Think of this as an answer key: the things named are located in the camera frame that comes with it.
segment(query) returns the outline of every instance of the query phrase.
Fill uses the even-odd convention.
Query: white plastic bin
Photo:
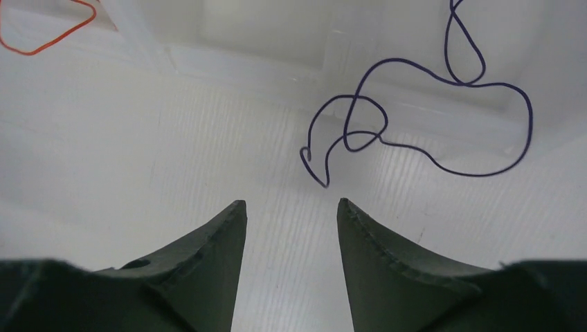
[[[38,22],[53,22],[56,28],[57,21],[71,24],[75,16],[64,4],[68,0],[4,1],[12,4],[8,21],[23,35],[46,37],[53,33],[45,28],[50,24],[41,28]],[[162,73],[227,83],[309,112],[336,94],[354,93],[365,70],[383,58],[405,57],[448,77],[442,47],[449,0],[101,4],[108,14],[69,42],[125,54]],[[487,60],[481,82],[517,84],[530,95],[535,112],[532,154],[587,132],[583,0],[464,0],[458,14]],[[33,24],[26,23],[26,15]],[[117,41],[113,45],[96,37],[106,30],[118,34],[111,39]],[[449,54],[463,79],[478,73],[477,57],[455,24]],[[389,133],[415,132],[509,158],[519,154],[525,141],[527,110],[507,89],[450,87],[413,68],[391,64],[370,79],[362,94],[386,108]],[[325,112],[337,118],[346,113],[345,102]],[[359,103],[354,114],[355,123],[381,126],[374,107]]]

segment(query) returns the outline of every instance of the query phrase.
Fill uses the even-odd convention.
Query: dark blue wire
[[[532,143],[532,132],[533,132],[533,127],[534,127],[534,112],[532,110],[532,103],[530,102],[530,98],[528,97],[528,95],[526,94],[526,92],[524,92],[524,90],[520,89],[519,87],[509,84],[509,83],[505,83],[505,82],[494,82],[494,83],[486,83],[486,84],[476,84],[479,80],[481,80],[483,78],[483,76],[485,76],[485,72],[487,69],[487,64],[485,62],[485,58],[483,57],[483,54],[481,53],[481,51],[479,50],[479,48],[477,47],[477,45],[475,44],[473,38],[471,37],[471,35],[469,34],[469,31],[467,30],[467,28],[464,26],[463,22],[461,21],[461,19],[459,18],[459,16],[456,13],[456,9],[458,8],[458,6],[462,3],[463,0],[459,0],[456,4],[454,3],[454,0],[450,0],[450,9],[451,9],[451,16],[449,17],[449,21],[446,25],[446,31],[444,34],[444,62],[446,64],[446,69],[448,70],[450,76],[453,78],[453,81],[451,80],[447,80],[443,77],[440,77],[439,75],[436,75],[433,71],[431,71],[430,69],[427,69],[426,67],[415,63],[414,61],[408,60],[408,59],[404,59],[404,58],[400,58],[400,57],[394,57],[394,58],[390,58],[390,59],[384,59],[381,60],[380,62],[377,62],[376,64],[374,64],[373,66],[371,66],[371,68],[369,68],[369,70],[367,70],[367,72],[365,73],[365,75],[363,76],[363,78],[361,79],[361,81],[359,82],[358,87],[356,88],[356,91],[354,93],[354,95],[337,95],[333,98],[331,98],[330,100],[328,100],[316,113],[316,115],[314,116],[314,118],[312,119],[310,126],[308,128],[308,143],[307,146],[302,147],[302,149],[300,149],[300,157],[302,158],[302,162],[304,163],[304,166],[306,167],[306,170],[308,171],[308,173],[311,175],[312,178],[314,178],[314,180],[316,180],[316,182],[320,183],[320,185],[322,185],[324,188],[328,188],[328,186],[330,185],[330,168],[328,165],[328,160],[330,157],[330,153],[332,152],[332,150],[335,148],[335,146],[337,146],[337,144],[339,144],[341,141],[343,142],[345,148],[349,151],[349,152],[360,152],[364,149],[366,149],[367,147],[369,147],[371,144],[373,144],[376,140],[378,140],[380,143],[390,146],[390,147],[403,147],[406,149],[412,149],[418,152],[421,152],[422,154],[424,154],[426,157],[428,157],[428,159],[430,159],[432,161],[432,163],[440,168],[441,170],[448,172],[450,174],[455,174],[458,176],[466,176],[466,177],[471,177],[471,178],[487,178],[490,176],[495,176],[495,175],[499,175],[499,174],[503,174],[509,170],[511,170],[512,168],[514,168],[515,166],[517,166],[526,156],[528,150],[530,149],[530,145]],[[451,29],[451,25],[453,20],[455,22],[457,22],[457,25],[459,25],[460,29],[463,31],[464,36],[467,38],[467,41],[469,42],[469,45],[471,45],[472,49],[475,51],[479,62],[481,63],[481,72],[480,74],[473,79],[472,81],[469,82],[463,82],[460,78],[458,78],[456,76],[456,74],[453,72],[453,69],[451,67],[451,63],[450,63],[450,59],[449,59],[449,35],[450,35],[450,29]],[[377,102],[375,102],[373,99],[366,97],[364,95],[361,95],[361,90],[363,89],[363,85],[365,84],[365,82],[367,81],[367,79],[369,78],[369,76],[371,75],[371,73],[373,73],[376,69],[378,69],[380,66],[383,66],[384,64],[389,64],[389,63],[394,63],[394,62],[399,62],[402,64],[407,64],[409,66],[412,66],[416,69],[419,69],[425,73],[427,73],[428,75],[430,75],[432,78],[434,78],[435,80],[451,85],[451,86],[462,86],[462,87],[466,87],[466,88],[473,88],[473,89],[478,89],[478,88],[486,88],[489,86],[502,86],[508,89],[511,89],[515,92],[517,92],[525,101],[526,106],[527,106],[527,110],[528,110],[528,130],[527,130],[527,137],[526,137],[526,143],[524,146],[524,150],[522,151],[522,153],[520,154],[520,156],[516,159],[516,161],[514,161],[511,165],[507,166],[506,168],[500,169],[498,171],[492,172],[492,173],[486,173],[486,174],[470,174],[470,173],[462,173],[462,172],[457,172],[457,171],[453,171],[452,169],[447,169],[446,167],[442,166],[441,164],[439,164],[436,159],[434,159],[434,157],[432,157],[432,155],[430,155],[426,150],[413,146],[413,145],[406,145],[406,144],[399,144],[399,143],[394,143],[394,142],[388,142],[386,140],[384,140],[381,135],[383,134],[383,132],[385,132],[385,130],[388,128],[389,125],[389,118],[387,115],[387,112],[385,111],[385,109]],[[311,161],[311,133],[312,133],[312,129],[314,128],[314,125],[316,124],[316,121],[318,119],[318,117],[321,115],[322,112],[324,112],[324,110],[331,104],[333,103],[335,100],[339,100],[339,99],[351,99],[351,104],[349,106],[349,111],[347,113],[347,117],[345,119],[345,126],[343,129],[343,135],[339,138],[337,138],[334,143],[332,143],[332,145],[330,146],[330,148],[328,149],[328,151],[326,152],[326,157],[324,160],[324,167],[325,167],[325,171],[326,171],[326,182],[322,181],[321,179],[319,179],[319,177],[316,175],[316,173],[314,173],[314,171],[311,169],[311,167],[309,166],[309,162]],[[359,130],[359,131],[349,131],[349,125],[350,125],[350,119],[352,117],[352,112],[354,111],[354,108],[356,106],[356,101],[357,100],[366,100],[368,102],[370,102],[371,104],[373,104],[374,106],[376,106],[376,108],[378,108],[378,110],[381,112],[382,116],[383,116],[383,120],[384,120],[384,125],[383,128],[375,133],[373,131],[364,131],[364,130]],[[361,145],[360,147],[353,149],[351,148],[351,146],[349,146],[348,143],[348,137],[352,136],[352,135],[358,135],[358,134],[363,134],[363,135],[371,135],[372,138],[365,144]]]

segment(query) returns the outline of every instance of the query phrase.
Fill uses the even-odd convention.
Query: orange rubber band
[[[61,34],[59,37],[55,38],[54,40],[50,41],[47,44],[44,44],[43,46],[37,48],[36,50],[32,50],[29,52],[26,52],[24,50],[19,50],[18,48],[14,48],[12,46],[7,45],[7,43],[4,42],[4,40],[2,39],[2,34],[0,33],[0,44],[2,44],[2,46],[4,46],[6,49],[11,50],[12,52],[18,53],[20,55],[27,55],[27,56],[31,56],[31,55],[36,55],[41,53],[42,51],[46,50],[47,48],[50,48],[51,46],[55,45],[56,43],[62,41],[65,37],[71,35],[72,33],[74,33],[75,31],[79,30],[80,28],[83,28],[84,26],[87,26],[88,24],[90,24],[90,22],[92,22],[97,15],[96,12],[96,7],[94,7],[93,5],[91,5],[90,3],[87,3],[83,0],[71,0],[72,2],[75,3],[79,3],[80,5],[84,5],[90,9],[92,9],[92,16],[90,18],[88,18],[87,20],[83,21],[82,23],[74,26],[73,28],[67,30],[66,32],[64,32],[63,34]]]

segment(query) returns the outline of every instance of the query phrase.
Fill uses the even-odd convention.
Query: blue string
[[[304,163],[304,166],[306,167],[306,170],[308,171],[310,176],[312,178],[314,178],[314,180],[316,180],[316,182],[320,183],[320,185],[322,185],[324,188],[328,188],[330,186],[330,168],[329,168],[329,164],[328,164],[329,157],[330,157],[330,153],[332,152],[332,150],[341,141],[343,142],[347,151],[353,152],[353,153],[363,151],[364,149],[369,147],[371,144],[373,144],[376,140],[378,140],[381,144],[387,145],[389,147],[401,147],[401,148],[405,148],[405,149],[412,149],[412,150],[415,150],[415,151],[418,151],[418,152],[424,154],[426,157],[428,157],[428,159],[430,159],[430,161],[432,161],[432,163],[436,167],[440,168],[441,170],[448,172],[450,174],[454,174],[454,175],[458,175],[458,176],[466,176],[466,177],[470,177],[470,178],[487,178],[490,176],[496,176],[499,174],[503,174],[503,173],[511,170],[512,168],[516,167],[524,159],[524,157],[526,157],[526,154],[528,153],[528,150],[530,149],[530,145],[532,143],[532,131],[534,128],[534,112],[532,110],[532,103],[530,102],[530,98],[528,97],[526,92],[524,92],[524,90],[520,89],[519,87],[517,87],[513,84],[509,84],[509,83],[505,83],[505,82],[476,84],[479,80],[481,80],[483,78],[483,76],[485,76],[485,72],[487,70],[487,64],[485,62],[485,58],[483,57],[483,54],[481,53],[481,51],[479,50],[479,48],[475,44],[475,41],[473,40],[473,38],[469,34],[469,31],[464,26],[463,22],[461,21],[461,19],[459,18],[459,16],[456,13],[457,8],[462,3],[462,1],[463,0],[459,0],[455,4],[454,0],[450,0],[451,16],[449,17],[449,21],[446,24],[446,31],[444,33],[444,63],[446,64],[446,69],[448,70],[449,75],[452,77],[453,80],[447,80],[443,77],[440,77],[439,75],[435,74],[430,69],[428,69],[420,64],[417,64],[416,62],[411,61],[409,59],[404,59],[404,58],[400,58],[400,57],[393,57],[393,58],[389,58],[389,59],[384,59],[384,60],[381,60],[380,62],[377,62],[376,64],[371,66],[371,68],[369,68],[369,70],[367,70],[367,72],[365,73],[365,75],[363,76],[361,81],[359,82],[359,85],[356,88],[354,95],[337,95],[337,96],[333,97],[332,99],[328,100],[318,110],[318,112],[316,112],[316,115],[312,119],[310,126],[308,128],[307,145],[300,149],[300,157],[302,158],[302,162]],[[457,25],[459,25],[464,36],[467,38],[469,45],[475,51],[475,54],[477,55],[479,62],[481,63],[481,72],[479,73],[479,75],[475,79],[468,81],[468,82],[463,82],[459,77],[457,77],[457,75],[453,72],[453,69],[451,67],[451,62],[449,59],[449,35],[450,35],[450,29],[451,29],[453,21],[455,21],[457,23]],[[473,89],[487,88],[490,86],[502,86],[502,87],[505,87],[507,89],[511,89],[511,90],[515,91],[516,93],[518,93],[524,99],[526,106],[527,106],[527,110],[528,110],[528,129],[527,129],[526,143],[524,146],[524,150],[521,152],[520,156],[511,165],[507,166],[506,168],[500,169],[498,171],[486,173],[486,174],[470,174],[470,173],[457,172],[457,171],[454,171],[452,169],[448,169],[448,168],[442,166],[441,164],[439,164],[436,161],[436,159],[434,159],[434,157],[432,157],[432,155],[430,155],[426,150],[424,150],[422,148],[419,148],[419,147],[416,147],[413,145],[388,142],[388,141],[384,140],[381,137],[381,135],[385,132],[385,130],[388,128],[388,125],[389,125],[389,118],[388,118],[387,112],[379,103],[375,102],[373,99],[366,97],[364,95],[361,95],[361,90],[363,89],[363,85],[365,84],[367,79],[370,77],[370,75],[376,69],[378,69],[380,66],[383,66],[384,64],[391,64],[391,63],[395,63],[395,62],[399,62],[402,64],[407,64],[409,66],[412,66],[416,69],[419,69],[419,70],[427,73],[435,80],[442,82],[442,83],[445,83],[445,84],[448,84],[448,85],[451,85],[451,86],[463,86],[466,88],[473,88]],[[341,137],[337,138],[334,141],[334,143],[332,143],[332,145],[330,146],[328,151],[326,152],[326,157],[324,160],[324,168],[326,171],[326,181],[324,182],[321,179],[319,179],[319,177],[316,175],[316,173],[314,173],[314,171],[309,166],[309,162],[311,162],[311,133],[312,133],[312,129],[314,128],[314,125],[316,124],[316,121],[317,121],[318,117],[320,116],[320,114],[322,112],[324,112],[324,110],[331,103],[333,103],[336,100],[342,100],[342,99],[351,99],[351,104],[350,104],[350,107],[349,107],[349,110],[347,113],[347,117],[345,119],[345,126],[343,129],[343,135]],[[381,114],[383,116],[383,120],[384,120],[384,125],[380,131],[378,131],[378,132],[366,131],[366,130],[349,131],[350,119],[352,117],[352,113],[353,113],[354,108],[356,106],[357,100],[366,100],[367,102],[370,102],[371,104],[373,104],[381,112]],[[370,135],[372,137],[367,143],[361,145],[360,147],[351,148],[351,146],[349,146],[348,138],[350,136],[359,135],[359,134]]]

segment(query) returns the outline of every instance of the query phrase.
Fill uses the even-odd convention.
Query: white floor
[[[324,190],[298,157],[309,121],[58,47],[32,58],[0,50],[0,256],[119,267],[245,199],[235,332],[352,330],[336,235],[343,196],[470,264],[587,257],[587,136],[488,179],[442,173],[411,151],[337,149]],[[322,121],[316,144],[340,126]]]

